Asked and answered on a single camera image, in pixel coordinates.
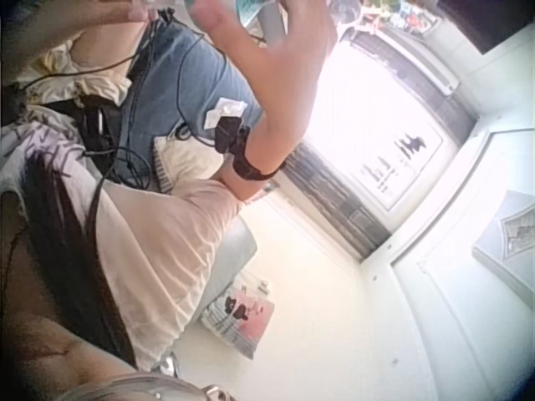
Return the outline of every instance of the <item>black strap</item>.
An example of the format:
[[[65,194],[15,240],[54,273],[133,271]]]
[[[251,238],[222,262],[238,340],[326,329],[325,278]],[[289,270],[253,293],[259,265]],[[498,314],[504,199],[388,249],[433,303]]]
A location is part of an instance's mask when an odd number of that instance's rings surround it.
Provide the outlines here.
[[[74,119],[79,134],[88,152],[108,152],[115,149],[119,144],[119,127],[110,127],[110,121],[120,122],[120,110],[114,102],[96,95],[88,95],[80,98],[79,107],[73,99],[43,104],[60,114],[65,114]],[[115,162],[115,153],[109,152],[102,155],[92,155],[97,169],[105,174]]]
[[[251,128],[242,125],[242,119],[238,117],[221,117],[216,127],[216,150],[225,154],[234,155],[232,167],[234,171],[247,181],[267,181],[272,179],[279,170],[284,168],[284,161],[273,173],[262,174],[262,172],[251,165],[245,157],[247,140],[251,134]]]

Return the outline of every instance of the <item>window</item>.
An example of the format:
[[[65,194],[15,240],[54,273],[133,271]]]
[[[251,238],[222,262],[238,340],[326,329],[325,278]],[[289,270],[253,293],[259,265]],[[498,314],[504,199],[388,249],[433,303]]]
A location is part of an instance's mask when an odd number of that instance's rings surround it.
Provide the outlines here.
[[[386,68],[341,43],[320,79],[306,140],[389,211],[444,141],[429,118]]]

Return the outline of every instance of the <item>hand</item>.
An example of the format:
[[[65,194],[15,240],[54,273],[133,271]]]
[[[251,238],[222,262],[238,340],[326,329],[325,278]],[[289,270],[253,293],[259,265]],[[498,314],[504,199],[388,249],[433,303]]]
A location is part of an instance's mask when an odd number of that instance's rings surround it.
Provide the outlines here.
[[[337,34],[326,0],[285,0],[288,36],[259,48],[221,0],[196,0],[197,24],[247,79],[264,116],[247,141],[245,156],[264,175],[273,173],[303,138],[312,113],[319,75]],[[214,175],[240,200],[264,183],[242,179],[232,158]]]
[[[221,0],[196,0],[191,13],[243,73],[273,132],[303,136],[319,75],[337,40],[326,0],[285,0],[288,36],[259,48]]]
[[[87,28],[115,23],[143,23],[155,10],[120,0],[43,0],[23,26],[2,35],[2,84],[8,84],[41,53]]]

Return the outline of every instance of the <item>fingers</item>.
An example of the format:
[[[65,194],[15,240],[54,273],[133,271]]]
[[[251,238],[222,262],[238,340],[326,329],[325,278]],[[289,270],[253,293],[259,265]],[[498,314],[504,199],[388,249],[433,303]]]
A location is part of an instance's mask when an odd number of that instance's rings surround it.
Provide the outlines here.
[[[222,0],[196,0],[191,15],[254,87],[262,79],[268,54],[254,43],[237,16]]]

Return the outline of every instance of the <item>white cloth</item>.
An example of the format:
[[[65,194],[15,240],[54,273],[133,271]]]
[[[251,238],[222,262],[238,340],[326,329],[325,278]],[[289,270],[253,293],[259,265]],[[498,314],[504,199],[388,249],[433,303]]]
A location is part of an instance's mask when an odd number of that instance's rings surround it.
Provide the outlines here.
[[[0,193],[20,194],[24,161],[35,151],[64,175],[78,218],[84,222],[97,180],[80,157],[84,148],[40,122],[12,125],[23,138],[0,170]],[[134,346],[149,370],[181,335],[201,300],[215,251],[241,202],[221,183],[193,180],[173,195],[106,183],[97,215],[97,244],[104,274]]]

